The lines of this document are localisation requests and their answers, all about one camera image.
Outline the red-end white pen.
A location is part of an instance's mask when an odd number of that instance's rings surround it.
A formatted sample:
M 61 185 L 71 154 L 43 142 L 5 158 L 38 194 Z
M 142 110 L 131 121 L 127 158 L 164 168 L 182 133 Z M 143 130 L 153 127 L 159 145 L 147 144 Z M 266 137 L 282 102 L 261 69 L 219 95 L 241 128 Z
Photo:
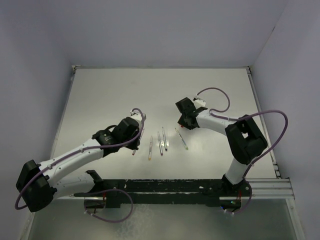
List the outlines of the red-end white pen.
M 138 139 L 139 144 L 140 144 L 140 142 L 141 142 L 141 138 L 142 138 L 142 136 L 143 136 L 143 134 L 144 134 L 144 131 L 145 131 L 145 128 L 142 129 L 142 132 L 141 132 L 140 137 L 139 137 L 139 139 Z M 132 156 L 134 156 L 134 155 L 136 154 L 136 152 L 137 152 L 137 149 L 134 149 L 133 152 L 132 152 Z

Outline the yellow-end white pen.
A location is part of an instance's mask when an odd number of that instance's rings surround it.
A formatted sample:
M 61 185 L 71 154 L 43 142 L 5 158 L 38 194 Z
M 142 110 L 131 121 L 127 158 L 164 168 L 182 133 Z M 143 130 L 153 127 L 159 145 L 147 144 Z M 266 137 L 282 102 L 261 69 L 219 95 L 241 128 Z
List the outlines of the yellow-end white pen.
M 153 136 L 150 137 L 149 141 L 149 151 L 148 151 L 148 160 L 152 159 L 152 147 L 153 147 Z

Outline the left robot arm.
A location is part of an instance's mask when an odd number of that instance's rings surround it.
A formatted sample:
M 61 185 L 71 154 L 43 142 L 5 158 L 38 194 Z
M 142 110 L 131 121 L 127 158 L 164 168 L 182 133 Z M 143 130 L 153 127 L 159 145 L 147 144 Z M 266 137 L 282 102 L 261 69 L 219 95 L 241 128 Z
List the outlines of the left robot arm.
M 19 194 L 14 208 L 28 208 L 37 212 L 48 206 L 64 188 L 61 180 L 75 170 L 93 161 L 118 152 L 121 148 L 138 149 L 145 115 L 132 113 L 117 125 L 96 132 L 75 149 L 40 163 L 27 161 L 19 174 L 16 189 Z

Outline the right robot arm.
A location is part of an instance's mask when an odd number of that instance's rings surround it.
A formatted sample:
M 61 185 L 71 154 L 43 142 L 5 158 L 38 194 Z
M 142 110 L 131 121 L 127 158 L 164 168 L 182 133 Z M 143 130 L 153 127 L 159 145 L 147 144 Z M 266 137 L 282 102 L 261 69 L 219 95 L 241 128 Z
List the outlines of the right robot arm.
M 267 140 L 252 117 L 245 115 L 244 120 L 214 117 L 208 108 L 202 103 L 196 104 L 196 101 L 185 97 L 175 103 L 181 113 L 177 123 L 188 130 L 203 128 L 226 136 L 233 160 L 222 177 L 222 190 L 233 196 L 240 190 L 240 182 L 244 180 L 249 165 L 267 148 Z

